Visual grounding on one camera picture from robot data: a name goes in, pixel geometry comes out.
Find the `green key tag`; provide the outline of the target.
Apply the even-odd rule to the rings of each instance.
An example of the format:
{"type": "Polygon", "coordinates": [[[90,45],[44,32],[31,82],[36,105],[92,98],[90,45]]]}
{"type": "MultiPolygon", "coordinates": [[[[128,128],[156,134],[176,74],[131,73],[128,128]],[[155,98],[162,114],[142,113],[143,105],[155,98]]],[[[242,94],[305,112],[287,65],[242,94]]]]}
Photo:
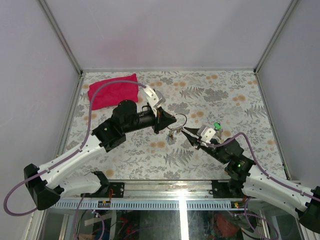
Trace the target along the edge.
{"type": "Polygon", "coordinates": [[[220,130],[222,129],[221,124],[218,123],[218,122],[215,122],[215,123],[213,124],[213,126],[214,126],[214,130],[215,130],[215,131],[220,131],[220,130]]]}

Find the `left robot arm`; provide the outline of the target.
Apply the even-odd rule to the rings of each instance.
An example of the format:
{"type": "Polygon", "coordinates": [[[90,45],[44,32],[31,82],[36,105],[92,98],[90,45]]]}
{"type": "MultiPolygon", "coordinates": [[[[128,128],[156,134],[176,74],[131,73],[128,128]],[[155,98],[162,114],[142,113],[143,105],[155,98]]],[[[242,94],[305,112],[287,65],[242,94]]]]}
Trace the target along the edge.
{"type": "Polygon", "coordinates": [[[132,100],[124,100],[113,109],[110,118],[102,122],[83,143],[75,146],[54,160],[24,168],[25,186],[36,209],[46,210],[60,199],[71,196],[108,198],[112,187],[102,171],[93,171],[82,177],[71,174],[88,161],[106,154],[126,141],[126,134],[151,127],[155,134],[174,124],[177,119],[161,107],[152,110],[145,105],[141,112],[132,100]]]}

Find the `large metal keyring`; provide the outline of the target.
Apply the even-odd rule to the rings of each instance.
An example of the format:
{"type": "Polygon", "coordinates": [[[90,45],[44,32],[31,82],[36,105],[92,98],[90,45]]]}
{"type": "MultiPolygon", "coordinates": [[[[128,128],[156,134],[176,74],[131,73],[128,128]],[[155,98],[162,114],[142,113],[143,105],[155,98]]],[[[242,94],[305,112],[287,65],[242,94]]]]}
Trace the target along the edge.
{"type": "Polygon", "coordinates": [[[175,134],[181,133],[188,121],[188,117],[183,113],[176,113],[172,116],[175,118],[176,122],[166,127],[168,129],[167,142],[170,145],[175,142],[175,134]]]}

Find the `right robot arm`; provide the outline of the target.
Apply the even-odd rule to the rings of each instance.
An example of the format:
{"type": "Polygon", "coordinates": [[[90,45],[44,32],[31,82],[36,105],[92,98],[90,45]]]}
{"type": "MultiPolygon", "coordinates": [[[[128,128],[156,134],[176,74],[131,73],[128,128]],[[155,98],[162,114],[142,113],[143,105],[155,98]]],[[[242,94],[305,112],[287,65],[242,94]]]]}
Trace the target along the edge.
{"type": "Polygon", "coordinates": [[[268,173],[255,155],[248,158],[236,136],[219,143],[216,128],[185,127],[183,135],[196,150],[202,150],[224,164],[230,177],[228,192],[233,197],[245,195],[265,201],[293,217],[308,230],[320,232],[320,188],[314,189],[268,173]]]}

